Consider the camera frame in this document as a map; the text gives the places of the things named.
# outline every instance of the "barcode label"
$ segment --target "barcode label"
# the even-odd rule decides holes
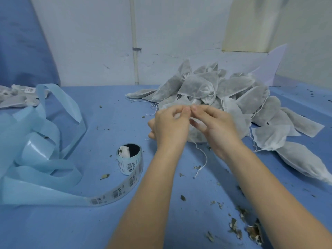
[[[128,171],[129,171],[129,172],[132,172],[132,164],[131,164],[131,163],[128,163],[127,166],[128,166]]]
[[[130,187],[134,184],[134,181],[133,181],[132,177],[129,178],[129,184],[130,184]]]
[[[113,191],[113,198],[117,198],[119,196],[118,190]]]
[[[34,93],[36,91],[36,88],[33,87],[27,87],[24,89],[25,93]]]
[[[97,201],[97,199],[91,199],[91,203],[92,203],[93,205],[97,205],[97,204],[98,204],[98,201]]]

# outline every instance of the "blue tablecloth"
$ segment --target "blue tablecloth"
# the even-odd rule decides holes
[[[150,132],[147,121],[153,117],[146,114],[154,113],[155,109],[147,102],[129,101],[124,94],[148,87],[152,86],[63,88],[80,106],[88,128],[69,157],[84,174],[71,193],[94,196],[121,182],[125,176],[118,170],[115,153],[119,146],[128,142],[142,146],[143,173],[147,170],[156,151],[156,143],[145,140]],[[332,171],[331,118],[288,99],[286,92],[277,89],[272,87],[271,95],[279,94],[277,96],[283,106],[325,125],[315,138],[302,135],[288,137],[288,140],[307,146]],[[49,119],[59,126],[62,144],[66,146],[73,136],[72,130],[76,124],[62,110],[53,95],[47,99],[47,111]],[[246,137],[243,141],[252,148],[251,139]],[[251,215],[246,222],[252,224],[256,215],[251,205],[236,187],[237,181],[226,164],[207,147],[206,144],[200,146],[208,156],[208,164],[193,179],[196,173],[194,166],[203,165],[205,157],[194,144],[186,144],[174,178],[164,247],[260,248],[248,238],[244,231],[246,224],[235,210],[237,205],[248,209]],[[281,183],[332,232],[332,187],[290,168],[276,152],[261,151],[257,155]],[[109,178],[99,180],[107,173],[110,174]],[[123,199],[102,207],[0,206],[0,248],[104,248],[136,189],[137,187]],[[186,201],[180,199],[181,195],[185,196]],[[223,208],[220,209],[218,204],[211,205],[211,201],[223,203]],[[238,226],[243,232],[242,240],[227,232],[231,217],[238,220]],[[207,231],[216,235],[214,243],[206,238]]]

